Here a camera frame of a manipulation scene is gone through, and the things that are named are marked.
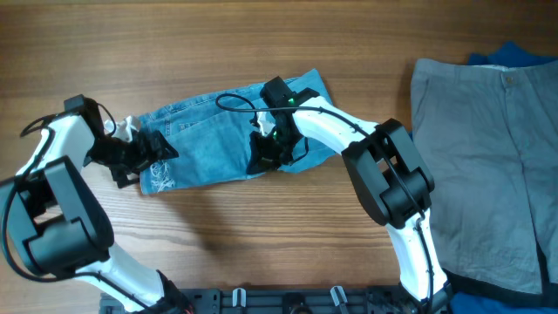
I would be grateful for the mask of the light blue jeans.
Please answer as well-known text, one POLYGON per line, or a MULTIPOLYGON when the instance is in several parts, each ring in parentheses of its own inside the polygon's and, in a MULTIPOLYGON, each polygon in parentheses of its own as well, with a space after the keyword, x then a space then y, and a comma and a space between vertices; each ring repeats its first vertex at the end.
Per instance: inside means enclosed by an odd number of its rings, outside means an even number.
MULTIPOLYGON (((309 87, 332 104, 316 69, 284 81, 296 92, 309 87)), ((260 97, 263 84, 198 95, 139 116, 143 128, 160 131, 179 154, 177 158, 153 163, 141 172, 141 192, 150 195, 177 188, 249 180, 261 175, 247 174, 251 155, 249 135, 254 130, 249 123, 252 118, 247 113, 221 110, 215 99, 228 92, 250 100, 256 108, 266 107, 260 97)), ((333 150, 313 139, 309 140, 309 150, 300 161, 292 166, 281 166, 279 170, 300 173, 335 155, 333 150)))

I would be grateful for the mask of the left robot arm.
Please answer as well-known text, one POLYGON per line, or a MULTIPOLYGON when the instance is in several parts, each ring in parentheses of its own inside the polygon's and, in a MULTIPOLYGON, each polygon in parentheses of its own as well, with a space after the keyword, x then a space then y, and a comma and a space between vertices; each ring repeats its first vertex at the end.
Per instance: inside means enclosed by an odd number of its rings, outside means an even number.
POLYGON ((7 264, 37 283, 78 280, 121 303, 128 313, 192 313, 194 306, 172 281, 150 269, 114 239, 110 220, 81 170, 108 167, 119 188, 177 151, 158 131, 132 127, 125 138, 106 131, 106 109, 79 94, 61 113, 46 115, 21 134, 40 132, 29 161, 1 183, 1 249, 7 264))

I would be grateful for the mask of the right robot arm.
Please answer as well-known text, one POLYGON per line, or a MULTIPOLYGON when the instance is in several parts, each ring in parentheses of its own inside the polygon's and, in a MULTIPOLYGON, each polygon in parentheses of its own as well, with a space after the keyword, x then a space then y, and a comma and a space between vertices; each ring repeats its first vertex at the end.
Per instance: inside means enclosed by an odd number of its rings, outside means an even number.
POLYGON ((434 180, 403 125, 358 119, 311 88, 291 90, 279 77, 265 83, 260 96, 275 124, 251 133, 248 174, 296 163, 300 140, 317 140, 341 155, 362 208, 391 238, 404 292, 400 309, 442 310, 451 291, 430 230, 434 180))

